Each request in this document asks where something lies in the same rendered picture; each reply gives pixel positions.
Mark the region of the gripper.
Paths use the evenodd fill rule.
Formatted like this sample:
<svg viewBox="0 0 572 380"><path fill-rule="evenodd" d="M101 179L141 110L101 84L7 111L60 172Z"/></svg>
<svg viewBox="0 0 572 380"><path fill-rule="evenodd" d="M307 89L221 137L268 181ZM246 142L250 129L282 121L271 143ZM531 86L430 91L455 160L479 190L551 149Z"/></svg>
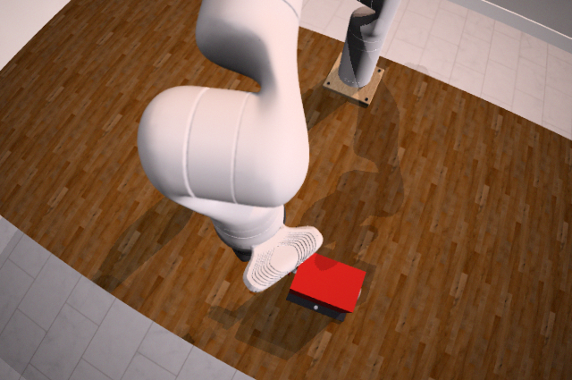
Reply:
<svg viewBox="0 0 572 380"><path fill-rule="evenodd" d="M230 236L213 223L219 238L232 248L236 256L243 262L249 261L243 282L252 292L263 291L278 282L322 245L322 234L315 227L287 227L285 222L286 210L282 205L271 227L257 236Z"/></svg>

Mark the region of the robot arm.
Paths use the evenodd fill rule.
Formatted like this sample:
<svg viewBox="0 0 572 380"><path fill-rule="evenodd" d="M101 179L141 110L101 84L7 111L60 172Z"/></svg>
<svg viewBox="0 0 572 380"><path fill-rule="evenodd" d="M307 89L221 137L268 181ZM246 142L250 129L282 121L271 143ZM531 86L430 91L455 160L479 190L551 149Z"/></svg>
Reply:
<svg viewBox="0 0 572 380"><path fill-rule="evenodd" d="M338 70L353 88L371 80L401 2L357 1L365 6L350 16ZM260 91L170 88L153 98L139 122L139 159L150 182L230 236L248 238L270 228L307 175L297 69L302 2L202 0L199 51L256 81Z"/></svg>

